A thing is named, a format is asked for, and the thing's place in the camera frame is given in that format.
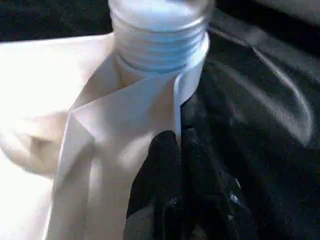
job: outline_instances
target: white surface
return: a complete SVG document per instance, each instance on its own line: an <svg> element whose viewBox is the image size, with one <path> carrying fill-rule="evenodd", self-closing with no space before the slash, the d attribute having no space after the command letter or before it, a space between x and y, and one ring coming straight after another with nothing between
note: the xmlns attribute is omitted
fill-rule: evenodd
<svg viewBox="0 0 320 240"><path fill-rule="evenodd" d="M0 239L41 240L53 181L25 172L0 151Z"/></svg>
<svg viewBox="0 0 320 240"><path fill-rule="evenodd" d="M144 30L166 32L188 28L205 19L213 0L110 0L111 11Z"/></svg>
<svg viewBox="0 0 320 240"><path fill-rule="evenodd" d="M109 72L95 78L101 84L92 87L93 79L88 81L69 115L46 240L123 238L131 185L151 140L165 130L175 131L179 140L180 105L197 89L209 48L206 37L193 64L182 72L145 76L111 90L109 86L121 82L110 67L114 64L111 53L106 65L100 66L109 67ZM88 93L96 98L87 101ZM83 97L84 104L79 104ZM85 166L90 164L89 174Z"/></svg>
<svg viewBox="0 0 320 240"><path fill-rule="evenodd" d="M58 141L57 131L63 132L66 120L53 113L71 107L113 49L109 41L106 35L98 35L0 44L0 142L9 156L20 157L19 164L37 163L30 158L28 145L23 145L31 136ZM16 133L26 134L26 139ZM59 151L60 142L55 144ZM43 148L37 156L48 160L50 153ZM53 180L26 172L12 161L0 151L0 239L42 240Z"/></svg>

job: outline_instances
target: white paper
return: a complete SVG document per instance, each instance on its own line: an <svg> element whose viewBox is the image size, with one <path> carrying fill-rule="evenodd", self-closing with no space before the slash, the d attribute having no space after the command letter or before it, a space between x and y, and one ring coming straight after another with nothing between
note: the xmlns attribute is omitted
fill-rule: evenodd
<svg viewBox="0 0 320 240"><path fill-rule="evenodd" d="M1 240L46 237L53 180L20 166L55 168L68 110L112 44L108 34L0 43ZM35 138L52 144L34 155Z"/></svg>
<svg viewBox="0 0 320 240"><path fill-rule="evenodd" d="M199 84L208 48L182 71L130 85L110 53L69 114L46 240L123 238L132 182L157 134L172 130L179 139L180 105Z"/></svg>

